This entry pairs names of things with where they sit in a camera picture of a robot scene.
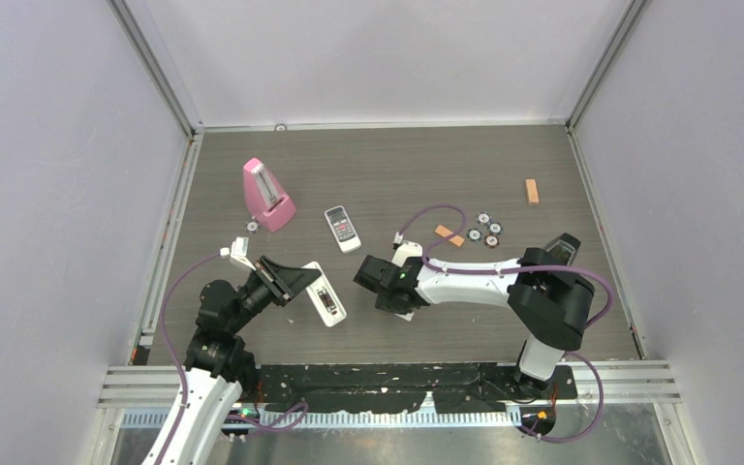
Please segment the large white remote control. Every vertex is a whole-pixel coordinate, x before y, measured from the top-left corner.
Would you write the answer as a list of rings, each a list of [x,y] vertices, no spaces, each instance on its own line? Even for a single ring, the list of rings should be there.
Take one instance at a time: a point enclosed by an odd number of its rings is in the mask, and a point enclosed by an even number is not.
[[[331,286],[320,264],[318,262],[310,262],[303,267],[320,272],[320,276],[312,284],[307,286],[306,292],[324,325],[334,327],[343,322],[347,318],[346,309],[336,291]]]

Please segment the small white remote control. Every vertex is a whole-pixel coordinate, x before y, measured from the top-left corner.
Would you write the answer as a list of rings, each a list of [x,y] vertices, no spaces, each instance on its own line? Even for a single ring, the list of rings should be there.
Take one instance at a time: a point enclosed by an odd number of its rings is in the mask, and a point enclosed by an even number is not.
[[[328,208],[324,216],[336,244],[342,253],[351,253],[361,247],[357,230],[343,205]]]

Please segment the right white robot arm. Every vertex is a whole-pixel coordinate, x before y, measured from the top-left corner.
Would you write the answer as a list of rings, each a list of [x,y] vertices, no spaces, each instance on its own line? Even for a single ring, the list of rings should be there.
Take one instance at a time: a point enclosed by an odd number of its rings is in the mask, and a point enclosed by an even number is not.
[[[433,304],[471,303],[513,311],[528,329],[510,386],[541,396],[559,360],[578,350],[589,322],[594,286],[542,248],[497,263],[450,263],[411,253],[386,261],[367,256],[354,277],[376,296],[375,306],[410,316]]]

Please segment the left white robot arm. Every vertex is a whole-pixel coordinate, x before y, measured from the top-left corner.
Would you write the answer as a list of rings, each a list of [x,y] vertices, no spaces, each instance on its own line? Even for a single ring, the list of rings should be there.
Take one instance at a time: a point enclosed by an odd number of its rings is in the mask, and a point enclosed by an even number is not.
[[[199,295],[196,330],[180,358],[170,358],[179,378],[177,394],[146,464],[203,464],[236,401],[258,389],[255,357],[239,332],[270,306],[282,307],[307,291],[323,273],[317,268],[281,265],[266,256],[255,262],[229,246],[215,253],[247,270],[243,285],[207,283]]]

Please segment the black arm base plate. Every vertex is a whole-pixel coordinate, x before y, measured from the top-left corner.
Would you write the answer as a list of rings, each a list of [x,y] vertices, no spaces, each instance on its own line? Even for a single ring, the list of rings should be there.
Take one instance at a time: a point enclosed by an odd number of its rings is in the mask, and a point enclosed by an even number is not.
[[[535,394],[516,379],[514,366],[495,362],[390,364],[264,364],[241,399],[281,413],[298,402],[309,412],[416,412],[426,398],[440,414],[501,412],[508,402],[574,400],[571,367],[558,366]]]

